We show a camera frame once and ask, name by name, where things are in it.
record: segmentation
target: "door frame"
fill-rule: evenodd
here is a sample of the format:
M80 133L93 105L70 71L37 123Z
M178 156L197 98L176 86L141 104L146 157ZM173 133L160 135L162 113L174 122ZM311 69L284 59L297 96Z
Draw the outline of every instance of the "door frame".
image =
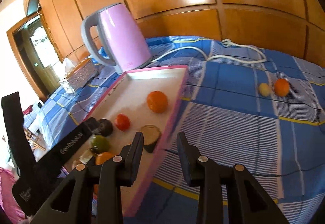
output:
M31 85L31 87L33 88L33 90L35 91L35 93L37 94L37 96L39 97L39 99L43 102L45 102L47 100L47 96L41 91L41 89L38 87L38 85L36 84L36 82L34 81L33 77L31 76L31 74L29 73L21 55L20 52L18 50L17 44L15 42L14 39L14 32L16 32L19 28L21 28L26 22L28 22L29 20L31 20L32 18L35 18L36 16L38 16L39 14L34 13L28 17L23 18L22 20L20 20L19 22L17 22L14 26L12 26L8 31L7 31L7 36L8 36L8 40L11 46L11 49L14 53L14 56L18 62L18 65L20 67L20 69L22 70L22 72L24 73L28 83Z

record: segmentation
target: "door glass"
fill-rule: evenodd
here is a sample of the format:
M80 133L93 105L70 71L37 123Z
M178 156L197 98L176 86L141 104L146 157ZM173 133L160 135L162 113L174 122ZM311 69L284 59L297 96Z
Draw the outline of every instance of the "door glass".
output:
M37 16L14 33L19 53L29 73L45 95L52 94L59 86L65 71Z

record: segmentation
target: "blue plaid tablecloth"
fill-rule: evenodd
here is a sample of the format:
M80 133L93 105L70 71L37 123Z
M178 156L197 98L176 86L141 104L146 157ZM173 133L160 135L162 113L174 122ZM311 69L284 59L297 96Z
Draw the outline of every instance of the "blue plaid tablecloth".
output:
M224 48L197 36L150 38L147 43L154 58L170 49L195 46L208 56L261 59L251 49ZM228 59L206 62L198 51L184 49L148 66L186 64L188 81L170 152L136 216L126 218L126 223L196 223L199 189L184 182L176 153L179 131L219 164L244 164L290 223L310 220L325 195L325 70L278 51L261 50L267 61L253 65ZM112 67L103 67L77 96L59 88L39 113L48 145L72 131L117 77ZM273 84L278 78L290 83L286 97L258 93L260 83ZM222 190L226 209L225 187Z

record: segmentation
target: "yellow ball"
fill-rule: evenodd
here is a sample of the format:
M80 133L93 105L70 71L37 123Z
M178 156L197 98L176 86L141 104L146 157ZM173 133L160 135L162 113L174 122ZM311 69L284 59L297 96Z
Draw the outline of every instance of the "yellow ball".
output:
M270 86L267 83L261 83L258 87L258 91L262 96L265 97L271 95L272 92Z

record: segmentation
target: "pink tray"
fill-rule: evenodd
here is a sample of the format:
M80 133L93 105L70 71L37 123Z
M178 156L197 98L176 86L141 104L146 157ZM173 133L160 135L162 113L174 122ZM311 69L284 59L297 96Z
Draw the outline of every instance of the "pink tray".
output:
M132 143L136 131L151 124L161 131L161 137L152 154L142 152L139 172L132 187L121 187L124 216L134 216L152 181L153 175L163 161L169 147L169 135L178 113L182 91L186 81L187 66L165 66L131 70L123 73L98 100L87 118L105 118L114 121L119 113L127 115L131 126L126 132L114 128L108 140L110 150L119 154L122 147ZM162 114L152 112L146 103L151 91L159 90L168 97L168 109Z

